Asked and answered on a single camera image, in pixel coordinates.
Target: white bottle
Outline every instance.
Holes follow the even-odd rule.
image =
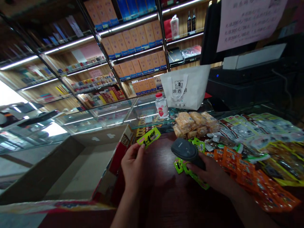
[[[162,97],[162,93],[155,94],[155,105],[157,108],[158,116],[161,119],[166,119],[169,116],[168,105],[165,98]]]

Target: paper sign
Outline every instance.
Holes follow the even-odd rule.
[[[91,70],[89,71],[90,75],[92,76],[92,78],[98,77],[102,75],[102,72],[97,69],[97,70]]]
[[[287,0],[222,1],[217,52],[270,37],[286,3]]]

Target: dark wine bottle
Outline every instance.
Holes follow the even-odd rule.
[[[193,10],[192,31],[195,31],[195,21],[196,21],[195,10]]]
[[[188,22],[187,22],[187,26],[188,26],[188,35],[191,32],[191,17],[190,17],[190,11],[188,12]]]

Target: open cardboard box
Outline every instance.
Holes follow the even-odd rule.
[[[121,159],[135,134],[129,125],[68,137],[0,195],[0,212],[107,210],[124,191]]]

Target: human hand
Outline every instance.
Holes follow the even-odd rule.
[[[143,156],[145,144],[133,144],[121,160],[123,175],[126,183],[125,191],[138,193],[143,180]]]
[[[222,167],[213,159],[203,153],[200,158],[206,164],[206,171],[203,171],[194,164],[188,163],[187,167],[194,172],[201,180],[207,182],[216,191],[226,195],[230,199],[237,197],[237,191],[241,187],[224,172]]]

